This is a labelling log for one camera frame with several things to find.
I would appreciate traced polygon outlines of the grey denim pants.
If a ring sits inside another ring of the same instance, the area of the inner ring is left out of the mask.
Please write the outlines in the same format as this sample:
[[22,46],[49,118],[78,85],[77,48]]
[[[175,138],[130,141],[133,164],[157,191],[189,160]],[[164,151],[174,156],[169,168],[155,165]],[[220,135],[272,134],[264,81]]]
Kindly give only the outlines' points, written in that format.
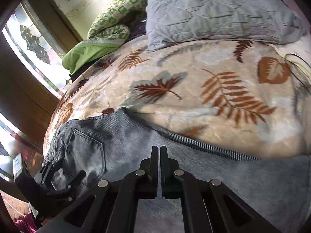
[[44,163],[61,163],[52,183],[62,189],[84,170],[77,194],[101,179],[120,180],[137,170],[153,146],[166,146],[182,169],[218,179],[281,232],[298,232],[310,214],[310,157],[258,159],[172,133],[126,108],[59,125]]

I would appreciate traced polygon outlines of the leaf patterned beige blanket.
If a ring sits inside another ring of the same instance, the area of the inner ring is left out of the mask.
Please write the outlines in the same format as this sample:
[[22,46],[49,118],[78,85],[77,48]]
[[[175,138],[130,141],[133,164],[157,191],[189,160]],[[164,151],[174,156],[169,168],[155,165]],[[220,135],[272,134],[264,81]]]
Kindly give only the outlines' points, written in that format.
[[147,51],[138,37],[99,59],[54,111],[60,124],[126,107],[148,122],[259,157],[310,154],[310,36],[287,45],[201,40]]

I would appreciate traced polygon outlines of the stained glass door window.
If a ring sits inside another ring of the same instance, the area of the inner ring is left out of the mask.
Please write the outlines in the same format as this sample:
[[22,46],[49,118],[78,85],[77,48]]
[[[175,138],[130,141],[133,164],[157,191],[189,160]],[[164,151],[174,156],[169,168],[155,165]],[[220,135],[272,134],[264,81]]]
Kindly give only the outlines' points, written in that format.
[[60,99],[70,82],[70,73],[62,66],[65,52],[27,1],[19,3],[2,33],[28,71]]

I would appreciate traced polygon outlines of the green patterned quilt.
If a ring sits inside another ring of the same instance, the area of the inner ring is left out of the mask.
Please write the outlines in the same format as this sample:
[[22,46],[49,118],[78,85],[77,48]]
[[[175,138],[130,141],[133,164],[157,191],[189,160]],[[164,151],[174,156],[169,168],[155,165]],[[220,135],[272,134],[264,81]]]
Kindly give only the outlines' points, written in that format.
[[147,0],[113,0],[92,23],[87,39],[62,58],[62,66],[76,73],[84,64],[117,50],[145,19]]

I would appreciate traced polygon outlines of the grey quilted blanket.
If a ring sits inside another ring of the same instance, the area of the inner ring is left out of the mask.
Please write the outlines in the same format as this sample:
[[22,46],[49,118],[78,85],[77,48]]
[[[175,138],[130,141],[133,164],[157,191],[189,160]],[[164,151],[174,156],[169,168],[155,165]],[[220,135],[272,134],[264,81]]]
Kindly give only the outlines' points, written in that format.
[[148,51],[200,39],[298,41],[307,27],[281,0],[148,0]]

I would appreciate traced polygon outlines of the brown wooden door frame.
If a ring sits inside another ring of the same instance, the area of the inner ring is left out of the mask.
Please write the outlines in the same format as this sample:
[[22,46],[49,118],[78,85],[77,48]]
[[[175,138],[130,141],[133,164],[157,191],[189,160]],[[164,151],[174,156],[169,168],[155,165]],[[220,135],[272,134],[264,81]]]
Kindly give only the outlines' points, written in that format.
[[82,37],[56,5],[54,0],[26,0],[33,17],[38,18],[39,29],[45,30],[50,43],[67,53]]

